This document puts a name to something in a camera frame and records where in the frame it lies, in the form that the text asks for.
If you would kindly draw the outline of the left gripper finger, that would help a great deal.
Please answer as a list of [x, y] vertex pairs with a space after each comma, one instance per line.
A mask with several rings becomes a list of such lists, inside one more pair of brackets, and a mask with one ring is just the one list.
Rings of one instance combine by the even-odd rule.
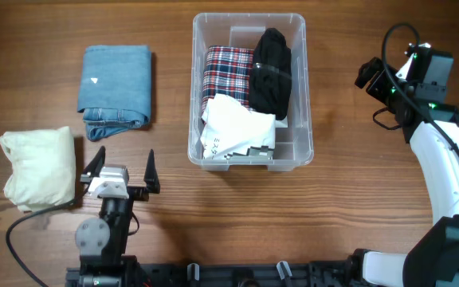
[[81, 178], [98, 177], [105, 163], [105, 147], [100, 147], [91, 162], [81, 172]]
[[158, 172], [155, 166], [155, 153], [153, 149], [149, 151], [143, 181], [146, 184], [146, 187], [145, 187], [146, 193], [152, 193], [152, 194], [160, 193], [161, 186], [159, 182]]

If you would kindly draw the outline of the white printed t-shirt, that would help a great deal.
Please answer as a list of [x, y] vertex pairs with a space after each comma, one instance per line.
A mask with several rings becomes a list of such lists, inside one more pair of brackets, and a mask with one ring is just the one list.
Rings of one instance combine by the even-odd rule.
[[273, 158], [275, 115], [250, 111], [233, 97], [218, 93], [207, 101], [202, 121], [203, 159]]

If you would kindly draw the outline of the black garment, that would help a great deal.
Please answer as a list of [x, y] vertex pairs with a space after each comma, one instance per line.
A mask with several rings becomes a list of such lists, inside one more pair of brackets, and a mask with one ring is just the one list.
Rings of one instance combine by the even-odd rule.
[[253, 51], [249, 74], [249, 106], [283, 120], [292, 92], [292, 51], [284, 35], [268, 28]]

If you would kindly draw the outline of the red plaid shirt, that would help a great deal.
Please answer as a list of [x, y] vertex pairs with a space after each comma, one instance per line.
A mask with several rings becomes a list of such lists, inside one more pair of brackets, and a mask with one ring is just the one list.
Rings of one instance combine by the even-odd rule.
[[251, 110], [249, 75], [252, 67], [252, 49], [224, 45], [209, 47], [202, 80], [202, 112], [216, 94], [230, 96]]

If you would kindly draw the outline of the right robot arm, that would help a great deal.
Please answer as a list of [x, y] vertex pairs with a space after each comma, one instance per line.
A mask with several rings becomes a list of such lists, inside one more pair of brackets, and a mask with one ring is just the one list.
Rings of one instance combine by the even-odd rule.
[[400, 69], [374, 57], [355, 80], [394, 114], [422, 168], [433, 227], [408, 254], [359, 250], [351, 277], [381, 286], [459, 286], [459, 110], [445, 104], [449, 52], [410, 45]]

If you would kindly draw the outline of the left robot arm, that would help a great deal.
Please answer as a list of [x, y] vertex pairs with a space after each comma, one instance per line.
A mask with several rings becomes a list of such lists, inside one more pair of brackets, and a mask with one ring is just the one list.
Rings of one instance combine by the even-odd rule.
[[135, 201], [146, 202], [150, 194], [160, 192], [155, 153], [149, 152], [143, 187], [128, 184], [124, 165], [105, 163], [101, 147], [82, 171], [80, 181], [88, 193], [102, 200], [99, 215], [83, 221], [76, 230], [75, 242], [80, 253], [80, 267], [68, 269], [65, 284], [70, 287], [150, 286], [151, 280], [134, 255], [126, 254]]

